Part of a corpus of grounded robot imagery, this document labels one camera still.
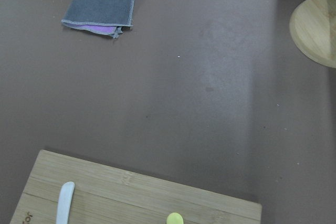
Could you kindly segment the wooden mug tree stand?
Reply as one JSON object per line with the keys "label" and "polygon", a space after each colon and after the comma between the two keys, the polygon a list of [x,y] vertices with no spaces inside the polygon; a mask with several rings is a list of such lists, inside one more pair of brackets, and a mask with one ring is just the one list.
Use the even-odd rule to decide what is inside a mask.
{"label": "wooden mug tree stand", "polygon": [[311,60],[335,68],[335,0],[305,0],[293,11],[289,30]]}

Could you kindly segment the bamboo cutting board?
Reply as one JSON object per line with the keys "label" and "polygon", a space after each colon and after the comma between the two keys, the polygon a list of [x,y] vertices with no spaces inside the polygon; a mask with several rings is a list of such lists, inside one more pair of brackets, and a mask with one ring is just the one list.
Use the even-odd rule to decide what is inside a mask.
{"label": "bamboo cutting board", "polygon": [[262,206],[54,152],[39,152],[11,223],[55,223],[61,187],[74,182],[70,223],[260,223]]}

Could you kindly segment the yellow plastic knife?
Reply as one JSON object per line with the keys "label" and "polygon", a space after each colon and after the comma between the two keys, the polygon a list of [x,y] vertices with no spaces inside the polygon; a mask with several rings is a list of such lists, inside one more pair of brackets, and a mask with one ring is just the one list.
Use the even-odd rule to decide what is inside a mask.
{"label": "yellow plastic knife", "polygon": [[184,220],[178,212],[172,212],[167,216],[166,224],[184,224]]}

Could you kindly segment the grey folded cloth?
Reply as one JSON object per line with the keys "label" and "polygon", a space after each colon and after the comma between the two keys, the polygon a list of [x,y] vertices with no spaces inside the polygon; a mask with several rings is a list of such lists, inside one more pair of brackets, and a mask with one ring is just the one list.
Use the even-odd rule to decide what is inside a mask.
{"label": "grey folded cloth", "polygon": [[62,25],[118,38],[122,28],[132,27],[135,0],[72,0]]}

